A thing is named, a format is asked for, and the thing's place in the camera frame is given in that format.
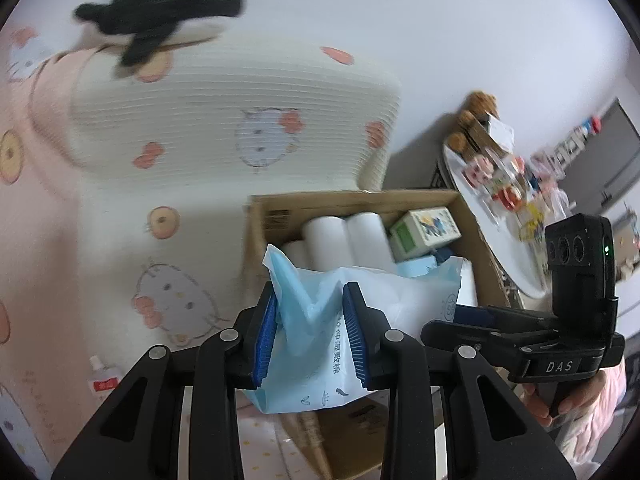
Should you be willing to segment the right hand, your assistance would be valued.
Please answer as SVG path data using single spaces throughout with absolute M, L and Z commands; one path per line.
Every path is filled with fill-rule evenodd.
M 606 374 L 603 370 L 593 376 L 589 382 L 585 382 L 581 386 L 575 388 L 559 405 L 558 414 L 565 415 L 571 410 L 584 412 L 590 406 L 597 402 L 602 390 L 606 384 Z M 534 385 L 524 385 L 524 391 L 521 394 L 521 401 L 534 416 L 537 422 L 544 428 L 552 425 L 553 416 L 549 412 L 549 407 L 536 393 Z

